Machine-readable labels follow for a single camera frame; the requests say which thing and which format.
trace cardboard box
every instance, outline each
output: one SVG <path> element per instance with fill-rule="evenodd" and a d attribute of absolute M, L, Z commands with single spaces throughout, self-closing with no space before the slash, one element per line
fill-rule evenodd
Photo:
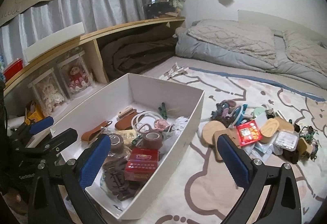
<path fill-rule="evenodd" d="M 138 112 L 143 110 L 157 112 L 161 103 L 165 102 L 167 109 L 174 109 L 168 111 L 169 123 L 179 116 L 188 117 L 189 121 L 180 137 L 133 199 L 120 202 L 109 198 L 100 188 L 102 169 L 92 186 L 85 189 L 104 210 L 116 219 L 140 219 L 169 181 L 193 139 L 201 119 L 203 98 L 204 91 L 195 87 L 137 74 L 126 74 L 74 108 L 52 126 L 51 133 L 52 136 L 56 136 L 70 127 L 77 131 L 77 141 L 61 152 L 62 157 L 67 161 L 71 158 L 77 159 L 88 147 L 87 144 L 81 142 L 84 132 L 106 120 L 112 120 L 113 124 L 110 127 L 114 127 L 117 113 L 128 106 L 136 108 Z M 150 117 L 142 119 L 142 122 L 150 123 L 151 121 L 153 123 L 154 120 Z"/>
<path fill-rule="evenodd" d="M 125 168 L 125 180 L 147 181 L 156 171 L 158 150 L 134 148 Z"/>

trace pile of items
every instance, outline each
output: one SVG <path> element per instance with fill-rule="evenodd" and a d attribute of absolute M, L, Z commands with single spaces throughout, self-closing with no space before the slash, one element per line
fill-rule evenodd
<path fill-rule="evenodd" d="M 314 138 L 311 126 L 292 124 L 280 111 L 263 107 L 246 115 L 247 104 L 237 106 L 234 100 L 224 100 L 216 107 L 202 129 L 201 139 L 214 146 L 217 161 L 222 161 L 217 150 L 217 140 L 222 134 L 227 134 L 237 147 L 263 162 L 272 153 L 282 155 L 293 164 L 300 157 L 317 158 L 319 141 Z"/>
<path fill-rule="evenodd" d="M 138 113 L 129 106 L 117 114 L 115 128 L 109 127 L 112 121 L 105 121 L 82 135 L 81 141 L 88 144 L 100 134 L 111 139 L 100 180 L 101 188 L 111 199 L 124 201 L 134 197 L 184 130 L 188 118 L 179 117 L 169 124 L 165 103 L 158 110 L 159 113 Z M 151 119 L 153 124 L 142 123 L 142 119 Z"/>

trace transparent display box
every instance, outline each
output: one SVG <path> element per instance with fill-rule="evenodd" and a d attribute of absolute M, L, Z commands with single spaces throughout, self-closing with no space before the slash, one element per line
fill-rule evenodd
<path fill-rule="evenodd" d="M 33 89 L 43 115 L 54 117 L 60 114 L 67 107 L 68 100 L 58 83 L 54 69 L 51 68 L 39 76 L 36 74 L 33 78 L 27 87 Z"/>
<path fill-rule="evenodd" d="M 92 74 L 83 59 L 84 54 L 85 51 L 82 50 L 57 64 L 65 88 L 72 99 L 89 93 L 94 88 Z"/>

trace gray curtain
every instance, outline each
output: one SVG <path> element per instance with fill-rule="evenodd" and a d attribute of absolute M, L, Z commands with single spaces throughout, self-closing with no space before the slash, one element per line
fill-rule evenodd
<path fill-rule="evenodd" d="M 23 49 L 51 33 L 83 22 L 85 33 L 143 20 L 151 0 L 52 0 L 39 3 L 0 27 L 0 52 L 5 64 L 23 58 Z"/>

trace green clothespin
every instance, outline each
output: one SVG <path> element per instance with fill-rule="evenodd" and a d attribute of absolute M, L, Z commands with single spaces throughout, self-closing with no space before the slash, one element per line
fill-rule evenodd
<path fill-rule="evenodd" d="M 168 119 L 166 105 L 164 102 L 161 103 L 161 107 L 159 107 L 158 110 L 163 119 Z"/>

